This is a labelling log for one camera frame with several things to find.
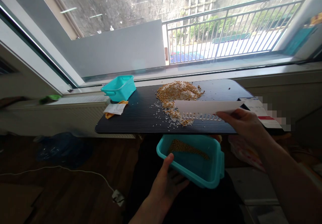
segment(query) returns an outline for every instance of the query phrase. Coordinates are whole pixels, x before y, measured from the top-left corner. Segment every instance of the power plug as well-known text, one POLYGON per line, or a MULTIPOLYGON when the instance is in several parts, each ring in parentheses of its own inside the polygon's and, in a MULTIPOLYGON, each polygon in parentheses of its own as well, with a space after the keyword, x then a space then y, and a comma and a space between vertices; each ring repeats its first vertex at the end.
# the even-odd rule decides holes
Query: power plug
POLYGON ((115 190, 112 194, 114 203, 117 203, 120 207, 125 203, 125 197, 118 190, 115 190))

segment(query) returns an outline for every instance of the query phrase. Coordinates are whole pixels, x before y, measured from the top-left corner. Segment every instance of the fingers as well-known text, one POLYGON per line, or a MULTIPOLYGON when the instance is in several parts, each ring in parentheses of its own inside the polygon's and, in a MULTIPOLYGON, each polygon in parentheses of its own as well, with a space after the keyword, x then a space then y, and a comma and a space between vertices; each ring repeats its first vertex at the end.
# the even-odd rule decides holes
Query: fingers
POLYGON ((183 175, 178 175, 178 176, 174 177, 174 178, 172 179, 172 181, 173 181, 175 184, 177 184, 177 183, 179 183, 180 181, 182 181, 183 179, 184 179, 184 176, 183 176, 183 175))
POLYGON ((236 122, 236 119, 228 115, 227 113, 219 111, 216 113, 216 115, 220 117, 222 120, 224 120, 225 122, 229 123, 231 126, 235 125, 234 123, 236 122))
POLYGON ((234 111, 234 114, 236 114, 237 116, 239 116, 239 118, 242 118, 244 116, 246 116, 247 114, 250 114, 251 112, 242 108, 237 108, 234 111))
POLYGON ((177 187, 177 190, 178 190, 178 193, 180 192, 180 191, 182 191, 184 188, 186 188, 187 186, 188 186, 188 184, 190 183, 190 181, 189 180, 185 180, 185 181, 183 181, 182 183, 180 183, 180 184, 178 184, 178 185, 176 185, 176 187, 177 187))
POLYGON ((178 174, 178 171, 176 170, 171 170, 169 173, 168 173, 168 176, 170 178, 173 178, 174 176, 176 176, 178 174))
POLYGON ((163 160, 163 164, 162 164, 162 167, 159 171, 160 174, 162 175, 167 175, 168 174, 168 169, 169 169, 169 166, 170 164, 172 163, 174 159, 174 155, 173 153, 170 153, 164 160, 163 160))

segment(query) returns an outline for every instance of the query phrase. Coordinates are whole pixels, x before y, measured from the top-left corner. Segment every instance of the dark trousers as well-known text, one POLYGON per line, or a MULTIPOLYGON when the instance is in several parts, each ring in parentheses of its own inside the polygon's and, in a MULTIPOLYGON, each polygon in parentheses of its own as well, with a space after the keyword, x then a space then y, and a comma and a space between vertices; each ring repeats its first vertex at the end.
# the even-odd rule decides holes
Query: dark trousers
MULTIPOLYGON (((123 223, 131 220, 148 196, 162 166, 163 159, 156 153, 161 137, 159 134, 148 135, 140 146, 123 223)), ((231 178, 225 172, 215 189, 202 189, 191 182, 179 193, 163 223, 244 223, 239 204, 231 178)))

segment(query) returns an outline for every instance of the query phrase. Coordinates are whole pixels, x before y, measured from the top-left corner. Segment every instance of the plastic bag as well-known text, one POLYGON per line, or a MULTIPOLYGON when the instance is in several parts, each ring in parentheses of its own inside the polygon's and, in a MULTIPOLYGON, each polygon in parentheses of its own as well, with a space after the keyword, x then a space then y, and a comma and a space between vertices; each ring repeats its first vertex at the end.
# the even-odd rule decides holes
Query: plastic bag
POLYGON ((59 133, 52 137, 39 136, 34 141, 41 143, 37 161, 50 161, 69 168, 78 168, 93 152, 92 145, 70 132, 59 133))
POLYGON ((230 135, 228 136, 228 142, 230 143, 230 150, 236 156, 236 158, 250 164, 253 167, 256 167, 263 172, 266 172, 258 153, 249 146, 243 137, 230 135))

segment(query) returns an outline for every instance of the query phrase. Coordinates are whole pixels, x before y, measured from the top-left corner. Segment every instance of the blue ground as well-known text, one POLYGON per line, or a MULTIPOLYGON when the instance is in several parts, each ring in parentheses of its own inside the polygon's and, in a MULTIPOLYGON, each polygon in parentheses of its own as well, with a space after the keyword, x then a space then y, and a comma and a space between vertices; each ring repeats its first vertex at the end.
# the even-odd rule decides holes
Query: blue ground
POLYGON ((174 56, 170 56, 170 63, 180 63, 181 62, 187 62, 190 60, 199 60, 199 59, 203 59, 204 56, 199 53, 199 52, 191 52, 191 53, 185 53, 185 54, 177 54, 174 56))

